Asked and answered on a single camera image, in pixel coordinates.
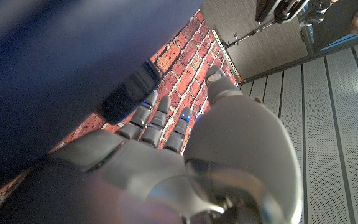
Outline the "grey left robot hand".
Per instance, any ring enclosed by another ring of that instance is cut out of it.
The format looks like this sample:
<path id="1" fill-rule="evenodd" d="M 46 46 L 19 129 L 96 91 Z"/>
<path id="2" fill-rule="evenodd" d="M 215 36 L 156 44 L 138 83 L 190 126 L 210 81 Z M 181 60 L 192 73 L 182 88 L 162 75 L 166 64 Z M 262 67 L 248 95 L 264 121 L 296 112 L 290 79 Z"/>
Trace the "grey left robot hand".
<path id="1" fill-rule="evenodd" d="M 332 0 L 312 1 L 306 11 L 299 16 L 299 12 L 304 9 L 308 2 L 309 0 L 281 2 L 274 13 L 275 22 L 283 24 L 297 17 L 298 22 L 303 25 L 319 24 L 323 21 L 325 12 L 333 5 Z"/>

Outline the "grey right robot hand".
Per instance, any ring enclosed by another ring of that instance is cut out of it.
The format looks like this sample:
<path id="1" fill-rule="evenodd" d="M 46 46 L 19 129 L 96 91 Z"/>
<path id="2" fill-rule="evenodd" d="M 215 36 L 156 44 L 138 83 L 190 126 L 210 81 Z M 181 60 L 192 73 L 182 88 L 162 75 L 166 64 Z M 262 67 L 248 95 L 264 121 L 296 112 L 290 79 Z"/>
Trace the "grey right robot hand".
<path id="1" fill-rule="evenodd" d="M 185 108 L 159 149 L 169 100 L 147 123 L 151 96 L 125 128 L 50 154 L 0 206 L 0 223 L 299 223 L 303 184 L 283 123 L 218 67 L 205 82 L 211 108 L 190 135 Z"/>

